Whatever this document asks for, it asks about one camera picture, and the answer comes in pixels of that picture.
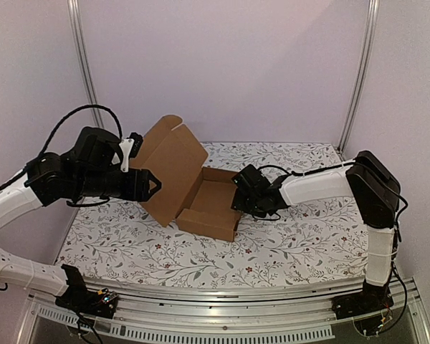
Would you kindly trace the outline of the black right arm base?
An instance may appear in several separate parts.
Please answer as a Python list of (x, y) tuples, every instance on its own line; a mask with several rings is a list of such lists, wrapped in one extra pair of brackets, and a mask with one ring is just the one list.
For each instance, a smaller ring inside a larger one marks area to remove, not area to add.
[(388, 285), (377, 287), (366, 281), (360, 292), (334, 297), (331, 303), (338, 320), (381, 311), (394, 305)]

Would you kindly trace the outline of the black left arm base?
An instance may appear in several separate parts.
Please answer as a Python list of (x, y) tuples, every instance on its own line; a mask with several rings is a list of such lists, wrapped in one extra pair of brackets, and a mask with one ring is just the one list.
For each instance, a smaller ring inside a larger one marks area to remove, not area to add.
[(63, 264), (66, 274), (67, 289), (61, 296), (56, 296), (55, 305), (82, 313), (113, 319), (118, 306), (119, 295), (108, 288), (89, 291), (78, 268)]

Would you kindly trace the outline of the brown cardboard box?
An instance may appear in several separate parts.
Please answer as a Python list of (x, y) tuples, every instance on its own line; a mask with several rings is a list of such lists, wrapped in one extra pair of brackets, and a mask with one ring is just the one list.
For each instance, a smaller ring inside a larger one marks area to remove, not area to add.
[(177, 115), (163, 116), (144, 136), (129, 166), (148, 169), (161, 189), (142, 207), (161, 225), (234, 241), (241, 212), (231, 207), (235, 172), (204, 165), (209, 154)]

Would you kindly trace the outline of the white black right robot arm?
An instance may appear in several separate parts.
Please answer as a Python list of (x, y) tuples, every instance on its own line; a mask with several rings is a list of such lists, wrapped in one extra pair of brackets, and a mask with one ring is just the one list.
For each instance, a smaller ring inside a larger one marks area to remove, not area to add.
[(264, 219), (308, 201), (351, 197), (368, 231), (365, 282), (370, 285), (356, 298), (361, 312), (372, 312), (384, 299), (383, 290), (393, 272), (395, 245), (401, 240), (399, 216), (407, 202), (393, 174), (370, 152), (353, 160), (308, 172), (285, 171), (270, 181), (261, 168), (244, 167), (232, 177), (236, 186), (231, 208)]

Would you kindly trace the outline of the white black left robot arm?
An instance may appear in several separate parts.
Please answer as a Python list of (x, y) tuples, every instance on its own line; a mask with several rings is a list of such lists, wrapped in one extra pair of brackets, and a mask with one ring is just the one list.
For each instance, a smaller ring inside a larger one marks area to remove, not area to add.
[[(121, 139), (93, 127), (84, 127), (66, 153), (40, 153), (0, 187), (0, 229), (20, 216), (61, 199), (79, 207), (84, 197), (149, 201), (162, 183), (147, 169), (132, 168), (143, 138), (137, 133)], [(77, 311), (92, 305), (92, 295), (76, 267), (40, 264), (0, 248), (0, 283), (63, 296)]]

